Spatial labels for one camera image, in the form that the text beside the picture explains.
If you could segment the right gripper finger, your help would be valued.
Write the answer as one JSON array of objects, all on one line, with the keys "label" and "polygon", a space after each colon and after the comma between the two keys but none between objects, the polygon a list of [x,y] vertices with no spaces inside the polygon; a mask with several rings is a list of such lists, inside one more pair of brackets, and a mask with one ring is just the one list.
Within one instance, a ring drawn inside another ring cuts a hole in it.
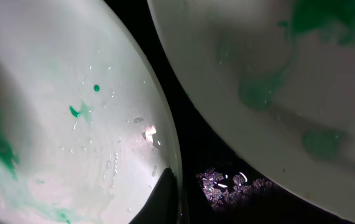
[{"label": "right gripper finger", "polygon": [[165,168],[145,205],[129,224],[176,224],[177,219],[177,179],[171,168]]}]

